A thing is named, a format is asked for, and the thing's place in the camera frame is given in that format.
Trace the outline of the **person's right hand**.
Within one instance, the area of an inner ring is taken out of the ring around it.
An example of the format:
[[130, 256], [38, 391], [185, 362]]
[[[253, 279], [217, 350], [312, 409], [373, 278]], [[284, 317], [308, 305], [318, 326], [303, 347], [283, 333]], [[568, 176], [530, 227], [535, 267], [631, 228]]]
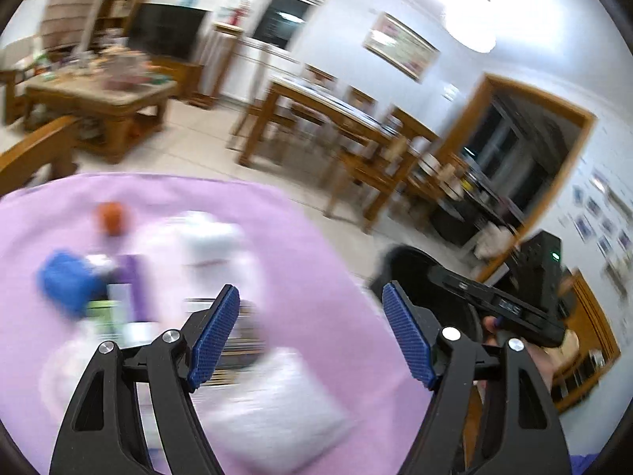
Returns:
[[[484, 319], [482, 319], [483, 328], [487, 331], [487, 336], [485, 339], [486, 344], [491, 346], [498, 345], [498, 324], [499, 320], [494, 316], [485, 316]], [[544, 348], [540, 348], [539, 346], [528, 343], [525, 339], [523, 339], [523, 346], [525, 347], [525, 350], [530, 354], [532, 361], [538, 368], [538, 372], [541, 373], [542, 379], [548, 391], [552, 391], [553, 377], [555, 376], [555, 373], [557, 371], [555, 363], [553, 362], [553, 358], [548, 355]]]

